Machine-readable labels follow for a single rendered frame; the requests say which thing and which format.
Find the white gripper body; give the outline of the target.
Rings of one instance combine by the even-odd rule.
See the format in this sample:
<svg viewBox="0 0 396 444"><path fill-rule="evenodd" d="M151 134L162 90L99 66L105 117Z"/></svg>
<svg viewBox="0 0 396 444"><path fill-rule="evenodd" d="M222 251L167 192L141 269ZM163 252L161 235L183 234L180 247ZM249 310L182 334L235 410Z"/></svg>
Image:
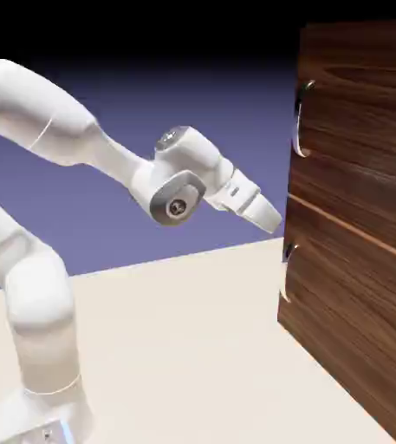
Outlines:
<svg viewBox="0 0 396 444"><path fill-rule="evenodd" d="M282 223L282 215L261 193L251 201L241 217L267 233L275 232Z"/></svg>

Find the dark wood cabinet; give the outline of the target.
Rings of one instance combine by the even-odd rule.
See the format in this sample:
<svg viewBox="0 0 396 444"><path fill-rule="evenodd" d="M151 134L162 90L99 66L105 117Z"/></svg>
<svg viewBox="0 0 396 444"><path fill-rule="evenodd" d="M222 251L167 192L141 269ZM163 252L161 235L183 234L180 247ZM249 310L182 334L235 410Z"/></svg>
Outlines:
<svg viewBox="0 0 396 444"><path fill-rule="evenodd" d="M396 19L301 31L278 321L396 441Z"/></svg>

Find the large dark wood door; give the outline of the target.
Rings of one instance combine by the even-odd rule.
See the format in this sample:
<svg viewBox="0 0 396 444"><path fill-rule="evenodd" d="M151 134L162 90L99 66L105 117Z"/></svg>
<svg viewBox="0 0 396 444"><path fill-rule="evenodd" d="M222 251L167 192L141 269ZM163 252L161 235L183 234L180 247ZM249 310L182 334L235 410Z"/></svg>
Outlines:
<svg viewBox="0 0 396 444"><path fill-rule="evenodd" d="M291 194L396 248L396 20L308 24L298 87L310 79Z"/></svg>

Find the small dark wood door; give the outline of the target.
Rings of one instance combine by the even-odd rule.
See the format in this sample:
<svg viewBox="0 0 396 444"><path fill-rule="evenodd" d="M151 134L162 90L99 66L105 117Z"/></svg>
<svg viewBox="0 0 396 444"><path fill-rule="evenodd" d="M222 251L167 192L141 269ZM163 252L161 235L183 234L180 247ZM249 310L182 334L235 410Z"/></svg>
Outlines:
<svg viewBox="0 0 396 444"><path fill-rule="evenodd" d="M396 248L290 197L281 325L396 441Z"/></svg>

